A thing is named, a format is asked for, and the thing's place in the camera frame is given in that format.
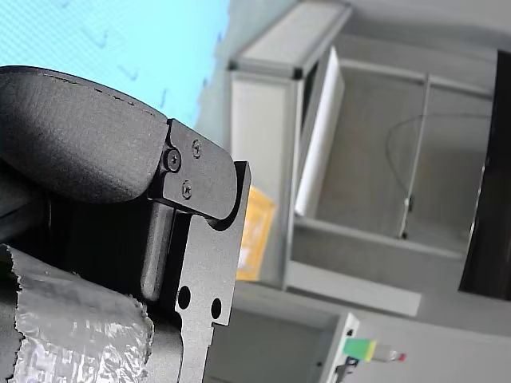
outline duct tape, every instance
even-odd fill
[[[18,277],[14,324],[22,335],[9,383],[144,381],[154,329],[137,300],[1,250]]]

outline hole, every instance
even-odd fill
[[[188,286],[183,286],[179,290],[179,295],[177,296],[177,303],[181,309],[186,309],[190,304],[190,298],[192,295],[190,294],[190,289]]]
[[[211,316],[213,319],[217,319],[220,314],[222,314],[222,302],[218,298],[215,298],[211,304]]]

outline wire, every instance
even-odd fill
[[[398,122],[396,125],[392,125],[389,127],[389,130],[386,134],[385,138],[385,158],[386,162],[389,165],[390,171],[392,172],[392,175],[394,176],[396,183],[398,184],[399,188],[402,190],[405,196],[408,196],[410,193],[409,187],[406,186],[405,181],[402,180],[401,176],[399,175],[399,171],[396,168],[394,161],[392,160],[392,157],[390,155],[390,142],[392,139],[392,136],[394,133],[401,128],[402,126],[405,126],[407,124],[410,124],[416,120],[421,120],[423,117],[426,119],[428,118],[469,118],[474,120],[489,120],[491,116],[487,116],[484,114],[475,114],[475,113],[431,113],[431,114],[418,114],[417,116],[413,116],[411,118],[407,118],[406,120]]]

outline screw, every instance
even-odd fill
[[[172,173],[177,173],[181,168],[181,153],[177,149],[170,149],[164,159],[165,167]]]
[[[190,181],[186,180],[183,182],[183,185],[181,187],[181,193],[183,194],[184,199],[190,199],[192,196],[192,184]]]
[[[202,154],[202,146],[200,145],[199,140],[194,140],[192,142],[192,153],[195,158],[199,158]]]

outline yellow box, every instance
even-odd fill
[[[273,202],[261,191],[251,186],[236,279],[259,280],[259,271],[274,211]]]

